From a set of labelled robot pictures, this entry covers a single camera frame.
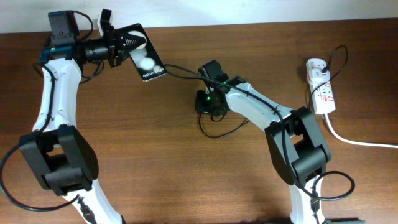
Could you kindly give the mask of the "black smartphone white circles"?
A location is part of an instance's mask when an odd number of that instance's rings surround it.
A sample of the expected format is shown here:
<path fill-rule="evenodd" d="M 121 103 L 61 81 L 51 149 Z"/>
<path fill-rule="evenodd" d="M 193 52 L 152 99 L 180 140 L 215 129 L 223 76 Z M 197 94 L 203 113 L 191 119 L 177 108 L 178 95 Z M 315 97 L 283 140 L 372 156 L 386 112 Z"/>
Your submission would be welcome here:
<path fill-rule="evenodd" d="M 127 26 L 125 29 L 128 34 L 145 39 L 144 44 L 140 44 L 129 53 L 142 80 L 148 82 L 167 74 L 165 65 L 161 61 L 159 54 L 142 25 L 137 23 Z"/>

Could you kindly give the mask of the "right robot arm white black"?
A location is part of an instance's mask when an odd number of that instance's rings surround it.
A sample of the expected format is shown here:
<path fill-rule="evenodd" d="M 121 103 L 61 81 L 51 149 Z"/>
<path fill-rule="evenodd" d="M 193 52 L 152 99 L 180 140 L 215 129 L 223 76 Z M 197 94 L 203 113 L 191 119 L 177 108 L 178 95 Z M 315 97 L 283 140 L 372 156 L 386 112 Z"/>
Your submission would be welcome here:
<path fill-rule="evenodd" d="M 257 92 L 241 77 L 230 78 L 212 60 L 198 69 L 206 89 L 197 92 L 200 114 L 224 117 L 238 113 L 260 128 L 279 177 L 289 186 L 292 223 L 323 223 L 320 195 L 331 152 L 313 113 L 281 106 Z"/>

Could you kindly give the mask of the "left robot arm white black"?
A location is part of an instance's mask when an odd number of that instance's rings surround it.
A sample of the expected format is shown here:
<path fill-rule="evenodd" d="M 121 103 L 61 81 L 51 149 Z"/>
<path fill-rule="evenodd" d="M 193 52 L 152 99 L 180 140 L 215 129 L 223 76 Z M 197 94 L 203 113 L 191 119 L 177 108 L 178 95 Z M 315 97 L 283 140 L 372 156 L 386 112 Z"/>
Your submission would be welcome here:
<path fill-rule="evenodd" d="M 140 23 L 114 28 L 108 9 L 100 15 L 100 38 L 79 39 L 75 13 L 48 14 L 52 35 L 40 56 L 40 113 L 33 132 L 20 138 L 21 152 L 40 186 L 62 196 L 87 223 L 124 223 L 100 187 L 94 150 L 76 128 L 76 98 L 79 85 L 89 79 L 83 76 L 84 64 L 108 61 L 111 67 L 120 66 L 149 39 Z"/>

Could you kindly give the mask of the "white usb charger plug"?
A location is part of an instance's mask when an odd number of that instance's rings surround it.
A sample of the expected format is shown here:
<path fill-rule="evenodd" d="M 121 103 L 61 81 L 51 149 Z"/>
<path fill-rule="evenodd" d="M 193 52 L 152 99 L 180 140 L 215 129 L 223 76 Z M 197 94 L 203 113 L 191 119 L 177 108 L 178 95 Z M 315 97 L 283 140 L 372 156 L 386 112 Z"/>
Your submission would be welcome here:
<path fill-rule="evenodd" d="M 319 58 L 311 58 L 306 62 L 307 81 L 309 84 L 327 82 L 331 75 L 327 63 Z"/>

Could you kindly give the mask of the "white power strip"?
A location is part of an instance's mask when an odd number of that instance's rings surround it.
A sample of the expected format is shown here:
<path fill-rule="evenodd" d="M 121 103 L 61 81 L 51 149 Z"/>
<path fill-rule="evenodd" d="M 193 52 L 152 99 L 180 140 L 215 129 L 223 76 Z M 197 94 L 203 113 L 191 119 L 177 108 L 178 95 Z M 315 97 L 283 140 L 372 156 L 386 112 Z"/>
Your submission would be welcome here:
<path fill-rule="evenodd" d="M 315 114 L 323 115 L 336 110 L 331 83 L 312 82 L 309 78 L 307 81 L 312 94 L 312 104 Z"/>

